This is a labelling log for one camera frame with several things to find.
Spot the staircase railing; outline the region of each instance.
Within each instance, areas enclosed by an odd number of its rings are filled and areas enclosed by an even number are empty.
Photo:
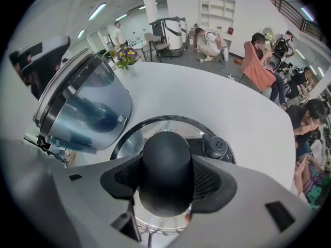
[[[293,6],[285,0],[270,0],[277,10],[287,19],[289,19],[299,30],[311,35],[327,44],[325,35],[322,33],[320,27],[312,21],[306,20]]]

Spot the table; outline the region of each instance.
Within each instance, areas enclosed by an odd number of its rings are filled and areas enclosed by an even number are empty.
[[[137,52],[139,52],[139,51],[142,52],[142,54],[144,55],[145,61],[147,61],[147,58],[146,58],[146,54],[145,53],[149,51],[149,49],[148,49],[147,51],[144,52],[144,47],[146,47],[146,46],[148,46],[148,42],[147,41],[142,41],[142,42],[140,42],[140,43],[138,43],[138,44],[136,44],[136,45],[133,46],[133,48]]]
[[[147,62],[133,66],[135,72],[114,71],[133,99],[131,118],[122,135],[151,117],[186,116],[226,140],[238,165],[291,188],[293,128],[278,105],[247,86],[202,70]],[[84,153],[88,164],[108,161],[116,143],[97,154]]]

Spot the black knob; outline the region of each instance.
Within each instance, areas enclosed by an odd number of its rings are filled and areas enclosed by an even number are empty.
[[[207,134],[203,134],[202,138],[204,139],[203,149],[208,157],[220,159],[226,154],[228,145],[225,140],[220,137],[210,137]]]
[[[190,148],[180,135],[163,131],[144,145],[139,197],[150,213],[171,218],[187,210],[193,199]]]

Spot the ceiling light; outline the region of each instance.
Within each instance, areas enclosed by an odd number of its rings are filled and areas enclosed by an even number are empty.
[[[312,67],[312,65],[309,65],[309,66],[312,69],[312,71],[314,72],[314,74],[316,75],[316,72],[315,72],[314,68]]]
[[[139,7],[140,10],[145,9],[146,6]]]
[[[322,69],[321,69],[319,66],[317,66],[317,68],[318,68],[319,71],[321,72],[321,75],[324,77],[324,73],[323,73]]]
[[[119,21],[119,20],[125,18],[126,16],[127,16],[127,14],[124,14],[123,16],[119,17],[118,19],[115,19],[115,21]]]
[[[82,30],[79,32],[78,37],[77,37],[78,39],[83,35],[84,31],[85,31],[85,30],[82,29]]]
[[[307,17],[311,20],[314,21],[314,19],[310,16],[310,14],[302,7],[301,10],[307,15]]]
[[[304,59],[304,56],[301,54],[301,52],[300,51],[298,51],[297,49],[295,49],[297,52],[298,52],[298,54],[300,54],[300,56]]]
[[[101,4],[97,10],[95,10],[93,12],[93,14],[88,18],[88,20],[92,20],[93,18],[95,18],[95,16],[106,6],[106,4]]]

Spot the white appliance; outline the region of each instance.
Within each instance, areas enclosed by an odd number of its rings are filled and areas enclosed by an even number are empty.
[[[152,25],[155,36],[164,37],[164,42],[160,43],[169,43],[169,50],[173,57],[181,56],[184,53],[179,17],[158,19],[150,25]],[[162,52],[162,55],[163,57],[169,56],[167,50]]]
[[[187,38],[187,24],[186,24],[186,19],[181,18],[180,20],[180,29],[182,30],[182,43],[186,43],[186,38]]]

